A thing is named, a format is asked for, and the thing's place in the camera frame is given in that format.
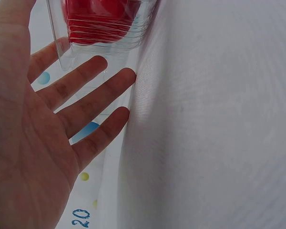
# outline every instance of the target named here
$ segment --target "clear plastic lid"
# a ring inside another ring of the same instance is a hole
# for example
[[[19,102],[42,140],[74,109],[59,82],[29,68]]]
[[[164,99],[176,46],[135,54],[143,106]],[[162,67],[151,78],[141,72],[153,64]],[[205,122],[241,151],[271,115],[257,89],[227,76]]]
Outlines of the clear plastic lid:
[[[117,54],[140,45],[156,0],[47,0],[63,70],[83,52]]]

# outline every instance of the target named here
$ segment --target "hand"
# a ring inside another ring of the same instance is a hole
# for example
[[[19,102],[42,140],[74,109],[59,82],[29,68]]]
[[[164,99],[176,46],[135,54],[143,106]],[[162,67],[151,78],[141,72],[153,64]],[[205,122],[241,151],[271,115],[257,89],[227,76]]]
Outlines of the hand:
[[[118,135],[129,111],[117,109],[96,131],[69,139],[135,81],[123,69],[75,104],[53,111],[107,67],[93,57],[49,87],[31,83],[57,59],[53,44],[30,57],[34,0],[0,1],[0,229],[53,229],[76,177]]]

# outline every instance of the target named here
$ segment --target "white sheet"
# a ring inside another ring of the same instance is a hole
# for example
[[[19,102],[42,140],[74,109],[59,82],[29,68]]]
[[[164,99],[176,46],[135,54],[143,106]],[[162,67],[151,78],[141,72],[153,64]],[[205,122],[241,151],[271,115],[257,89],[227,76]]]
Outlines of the white sheet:
[[[118,229],[286,229],[286,0],[162,0],[119,176]]]

